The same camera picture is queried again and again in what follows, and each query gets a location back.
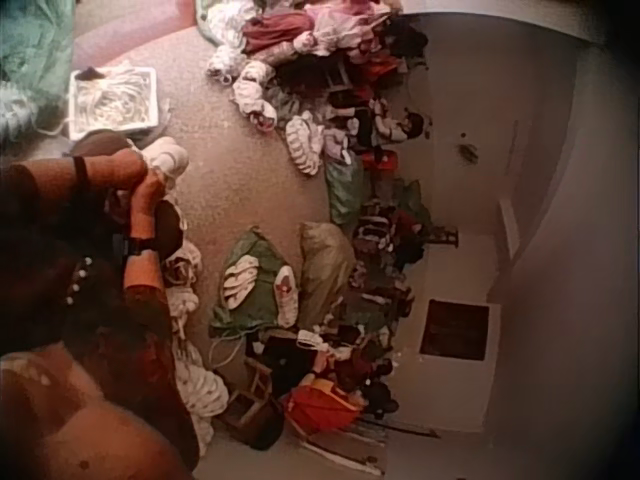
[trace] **wall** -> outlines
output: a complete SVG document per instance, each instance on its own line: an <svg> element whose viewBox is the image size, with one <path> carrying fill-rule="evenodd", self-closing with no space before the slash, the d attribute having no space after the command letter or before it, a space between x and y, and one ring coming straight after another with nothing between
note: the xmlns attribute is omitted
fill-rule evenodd
<svg viewBox="0 0 640 480"><path fill-rule="evenodd" d="M558 182L502 295L487 428L585 479L636 408L638 97L608 56L580 56Z"/></svg>
<svg viewBox="0 0 640 480"><path fill-rule="evenodd" d="M570 106L574 43L567 40L567 48L562 42L568 37L474 15L425 15L419 25L430 39L429 69L413 70L389 100L397 115L404 107L430 115L433 127L429 140L418 138L393 147L400 155L399 174L420 180L437 223L493 235L498 201L511 193L513 178L524 163L533 119L546 122L556 115L552 126L561 126L562 108ZM537 73L541 70L543 78ZM562 108L555 106L560 100ZM538 144L552 126L536 125L532 149L537 150L531 159L546 153ZM553 134L559 139L554 145L562 145L562 128L553 129ZM462 160L457 151L461 143L478 148L477 165ZM527 165L534 172L529 169L526 174L533 176L539 166ZM522 185L518 191L529 192Z"/></svg>
<svg viewBox="0 0 640 480"><path fill-rule="evenodd" d="M469 13L508 18L602 42L603 29L584 3L569 0L401 0L405 13Z"/></svg>
<svg viewBox="0 0 640 480"><path fill-rule="evenodd" d="M583 48L581 42L552 32L536 35L535 44L533 119L510 195L521 239L529 238L535 231L560 159L571 113L578 54Z"/></svg>

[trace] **beige carpet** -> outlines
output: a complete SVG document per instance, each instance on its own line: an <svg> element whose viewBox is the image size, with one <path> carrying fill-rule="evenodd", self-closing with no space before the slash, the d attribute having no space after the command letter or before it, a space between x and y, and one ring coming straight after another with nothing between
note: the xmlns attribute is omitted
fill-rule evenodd
<svg viewBox="0 0 640 480"><path fill-rule="evenodd" d="M204 261L197 284L201 306L188 325L203 353L208 350L207 321L216 301L220 270L239 236L258 225L299 275L300 223L329 218L322 172L312 179L304 177L276 133L258 133L238 113L229 100L230 90L204 75L212 53L213 46L194 27L113 62L129 60L157 70L160 98L171 99L172 105L166 133L191 158L177 193L189 223L187 236L200 248ZM229 350L216 348L216 361ZM222 371L233 378L237 368L236 361Z"/></svg>

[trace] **wristwatch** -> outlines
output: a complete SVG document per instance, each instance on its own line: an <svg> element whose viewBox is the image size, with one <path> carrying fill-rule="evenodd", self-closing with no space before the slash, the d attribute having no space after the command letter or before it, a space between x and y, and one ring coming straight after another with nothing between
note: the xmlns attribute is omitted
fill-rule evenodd
<svg viewBox="0 0 640 480"><path fill-rule="evenodd" d="M158 251L156 246L156 239L153 238L135 238L128 237L124 240L124 255L125 257L140 255L145 250Z"/></svg>

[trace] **white cord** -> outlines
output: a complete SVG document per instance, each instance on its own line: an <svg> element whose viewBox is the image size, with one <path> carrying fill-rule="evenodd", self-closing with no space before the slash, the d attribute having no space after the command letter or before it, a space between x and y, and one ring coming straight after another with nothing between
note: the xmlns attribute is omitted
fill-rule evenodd
<svg viewBox="0 0 640 480"><path fill-rule="evenodd" d="M249 333L253 333L256 332L258 330L260 330L260 328L262 328L263 325L260 325L258 327L255 327L251 330L247 330L246 332L240 333L238 335L234 335L232 337L220 337L220 338L216 338L211 342L211 346L209 347L209 354L207 356L207 358L209 359L209 365L211 366L211 369L216 369L216 368L221 368L224 367L225 365L231 363L231 361L235 358L235 356L238 354L238 352L240 351L240 347L242 346L242 337L244 337L245 335L249 334ZM231 352L231 355L229 355L225 360L223 360L220 363L217 364L213 364L211 361L211 358L213 356L213 351L215 350L215 348L220 345L220 343L224 342L224 341L232 341L232 340L240 340L238 342L238 344L233 348L233 351Z"/></svg>
<svg viewBox="0 0 640 480"><path fill-rule="evenodd" d="M104 72L105 78L76 80L75 128L91 131L149 121L151 77L130 66Z"/></svg>

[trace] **white tray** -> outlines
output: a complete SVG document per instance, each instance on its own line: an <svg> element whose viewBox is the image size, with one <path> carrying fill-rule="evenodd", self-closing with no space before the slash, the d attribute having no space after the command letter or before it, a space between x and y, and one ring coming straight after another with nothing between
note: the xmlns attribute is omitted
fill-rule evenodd
<svg viewBox="0 0 640 480"><path fill-rule="evenodd" d="M116 70L118 67L101 67L96 68L96 70L100 73L108 73L112 70ZM158 90L157 90L157 74L155 68L151 67L131 67L136 72L146 72L149 74L151 80L151 98L149 99L149 121L147 122L137 122L137 123L126 123L120 125L96 125L89 130L78 130L76 125L76 75L82 70L74 70L71 72L71 76L69 79L69 139L72 141L80 140L87 133L99 130L103 128L108 128L117 132L135 132L137 130L144 130L147 128L154 128L158 126L159 118L158 118Z"/></svg>

